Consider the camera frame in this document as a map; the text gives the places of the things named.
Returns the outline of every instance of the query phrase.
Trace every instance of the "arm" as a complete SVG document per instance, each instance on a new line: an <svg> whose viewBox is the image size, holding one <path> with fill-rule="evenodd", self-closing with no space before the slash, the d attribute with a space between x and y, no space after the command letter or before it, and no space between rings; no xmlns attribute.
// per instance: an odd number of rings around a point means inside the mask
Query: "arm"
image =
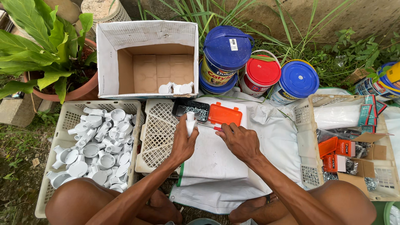
<svg viewBox="0 0 400 225"><path fill-rule="evenodd" d="M215 133L224 140L238 159L258 174L274 191L299 224L344 224L332 215L329 209L267 160L260 152L260 142L255 131L247 130L242 126L237 127L234 123L229 126L223 124L222 129L224 132Z"/></svg>
<svg viewBox="0 0 400 225"><path fill-rule="evenodd" d="M188 137L186 114L181 116L174 133L171 155L153 172L112 200L86 224L125 224L131 222L165 179L192 156L198 135L199 131L196 127L191 136Z"/></svg>

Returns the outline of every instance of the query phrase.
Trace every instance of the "hand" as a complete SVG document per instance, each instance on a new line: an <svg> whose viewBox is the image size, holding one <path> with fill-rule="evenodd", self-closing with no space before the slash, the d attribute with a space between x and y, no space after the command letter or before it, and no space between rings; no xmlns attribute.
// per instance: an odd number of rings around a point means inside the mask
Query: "hand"
<svg viewBox="0 0 400 225"><path fill-rule="evenodd" d="M224 131L217 131L215 134L224 140L228 149L238 159L249 164L253 159L264 157L260 152L260 142L254 130L248 130L242 126L237 127L235 123L231 123L229 126L223 123L221 127Z"/></svg>
<svg viewBox="0 0 400 225"><path fill-rule="evenodd" d="M174 133L174 144L172 145L172 151L170 158L177 163L182 164L188 160L194 152L194 144L196 138L199 135L198 128L193 128L192 134L188 136L188 130L186 128L186 114L179 118L179 123L176 125Z"/></svg>

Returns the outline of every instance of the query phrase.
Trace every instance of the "screwdriver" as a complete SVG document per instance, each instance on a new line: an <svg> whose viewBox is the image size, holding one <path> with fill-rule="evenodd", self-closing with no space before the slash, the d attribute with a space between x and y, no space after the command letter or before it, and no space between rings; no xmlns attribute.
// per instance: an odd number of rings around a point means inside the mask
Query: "screwdriver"
<svg viewBox="0 0 400 225"><path fill-rule="evenodd" d="M224 131L224 130L223 130L222 128L220 128L220 127L212 127L212 126L208 126L208 125L205 125L205 124L202 124L202 123L198 123L198 124L203 125L203 126L205 126L205 127L213 128L213 129L216 130L216 131L221 131L221 132Z"/></svg>

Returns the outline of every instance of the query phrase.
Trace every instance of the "blue paint bucket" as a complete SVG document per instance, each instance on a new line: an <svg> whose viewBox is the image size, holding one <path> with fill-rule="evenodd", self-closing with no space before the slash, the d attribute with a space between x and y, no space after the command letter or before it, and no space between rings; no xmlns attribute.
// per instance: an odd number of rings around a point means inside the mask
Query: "blue paint bucket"
<svg viewBox="0 0 400 225"><path fill-rule="evenodd" d="M200 61L199 70L201 70L203 60ZM200 84L199 87L204 94L224 95L235 86L237 81L238 81L238 74L236 73L234 74L233 78L230 79L225 85L214 87L209 85L203 78L203 76L199 76L199 84Z"/></svg>
<svg viewBox="0 0 400 225"><path fill-rule="evenodd" d="M397 62L388 62L383 64L381 68L384 68L385 66L393 66L396 63ZM355 84L355 92L356 92L355 94L358 95L374 94L376 95L376 98L380 101L388 101L390 99L400 97L400 92L390 90L384 85L394 89L398 89L394 84L390 82L390 80L386 75L380 77L378 81L376 81L375 83L372 83L372 78L366 77Z"/></svg>
<svg viewBox="0 0 400 225"><path fill-rule="evenodd" d="M253 37L232 26L217 26L204 40L201 76L210 86L226 85L250 59Z"/></svg>
<svg viewBox="0 0 400 225"><path fill-rule="evenodd" d="M270 100L275 104L289 104L314 94L319 85L318 74L308 62L291 60L282 66L282 75L274 85Z"/></svg>

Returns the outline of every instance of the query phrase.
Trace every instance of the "terracotta pot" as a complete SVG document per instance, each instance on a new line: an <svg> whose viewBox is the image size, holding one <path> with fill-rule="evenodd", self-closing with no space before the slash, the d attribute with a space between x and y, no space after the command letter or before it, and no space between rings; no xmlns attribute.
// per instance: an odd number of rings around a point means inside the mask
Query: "terracotta pot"
<svg viewBox="0 0 400 225"><path fill-rule="evenodd" d="M90 47L97 48L97 45L95 42L85 39L85 44L89 45ZM28 73L24 72L24 81L27 82L29 80L28 78ZM59 102L58 95L56 94L44 94L39 91L37 87L33 88L33 93L37 95L38 97L53 101L53 102ZM76 101L86 101L86 100L100 100L97 96L99 93L99 87L98 87L98 79L97 79L97 72L96 74L82 87L73 90L71 92L67 92L65 96L64 101L71 101L71 100L76 100Z"/></svg>

